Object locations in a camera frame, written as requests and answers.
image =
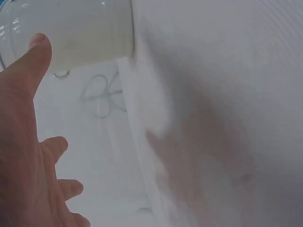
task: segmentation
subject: hand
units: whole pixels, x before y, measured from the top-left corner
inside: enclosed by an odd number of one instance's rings
[[[37,139],[33,98],[51,56],[48,38],[37,34],[29,51],[0,73],[0,226],[90,226],[65,204],[82,193],[83,185],[56,177],[66,139]]]

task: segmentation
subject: white surface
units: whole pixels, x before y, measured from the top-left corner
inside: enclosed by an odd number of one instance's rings
[[[27,52],[35,33],[51,41],[51,73],[130,56],[130,0],[8,1],[0,11],[0,54],[6,67]]]
[[[133,5],[119,67],[159,226],[302,226],[303,1]]]
[[[128,116],[117,109],[103,120],[91,112],[107,108],[102,99],[84,105],[81,94],[89,79],[103,73],[109,80],[117,71],[115,62],[73,70],[66,80],[45,76],[35,97],[38,137],[64,136],[69,149],[56,166],[58,178],[77,179],[84,192],[68,202],[73,212],[86,216],[92,227],[155,227],[138,164]],[[120,79],[112,89],[121,89]],[[86,95],[101,93],[93,84]],[[123,95],[115,97],[123,102]]]

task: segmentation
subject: white ceramic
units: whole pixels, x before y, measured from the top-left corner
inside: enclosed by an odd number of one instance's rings
[[[35,33],[51,41],[50,73],[130,56],[130,0],[6,0],[0,9],[3,68],[26,53]]]

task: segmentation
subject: fingernail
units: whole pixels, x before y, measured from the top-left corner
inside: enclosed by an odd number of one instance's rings
[[[45,40],[45,35],[42,33],[37,33],[29,41],[29,49],[32,49],[37,44],[42,43]]]

